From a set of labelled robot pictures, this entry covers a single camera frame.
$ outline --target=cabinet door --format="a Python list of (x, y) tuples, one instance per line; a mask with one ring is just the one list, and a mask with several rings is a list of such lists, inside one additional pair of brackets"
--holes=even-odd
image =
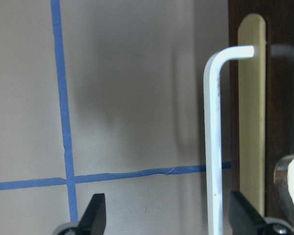
[[(229, 0), (230, 46), (251, 13), (266, 21), (265, 216), (286, 219), (273, 185), (276, 163), (294, 155), (294, 0)], [(233, 188), (239, 190), (238, 64), (230, 63)]]

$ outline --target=white metal bar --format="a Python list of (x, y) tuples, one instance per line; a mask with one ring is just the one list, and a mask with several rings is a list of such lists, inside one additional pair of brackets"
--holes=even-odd
[(228, 60), (251, 58), (253, 46), (230, 47), (214, 54), (204, 71), (204, 110), (207, 174), (208, 234), (222, 235), (222, 167), (220, 70)]

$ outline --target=blue tape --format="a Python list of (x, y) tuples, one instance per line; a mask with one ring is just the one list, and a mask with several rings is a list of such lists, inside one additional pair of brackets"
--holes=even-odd
[[(222, 163), (222, 169), (231, 168), (231, 162)], [(75, 177), (75, 182), (80, 183), (90, 183), (106, 180), (117, 180), (126, 178), (136, 178), (142, 176), (149, 176), (155, 174), (164, 175), (179, 175), (179, 174), (189, 174), (197, 172), (205, 172), (206, 165), (195, 165), (195, 166), (178, 166), (173, 168), (160, 168), (160, 169), (150, 169), (142, 170), (131, 173), (104, 173), (104, 174), (93, 174), (93, 175), (79, 175)]]
[(51, 0), (52, 26), (54, 35), (55, 61), (58, 75), (58, 88), (60, 97), (60, 113), (64, 145), (64, 160), (67, 176), (67, 188), (71, 221), (78, 221), (76, 188), (74, 181), (74, 163), (72, 155), (72, 139), (70, 129), (68, 90), (65, 74), (65, 60), (63, 50), (60, 0)]
[(66, 181), (61, 178), (24, 180), (0, 183), (0, 190), (18, 189), (18, 188), (35, 188), (55, 185), (65, 185)]

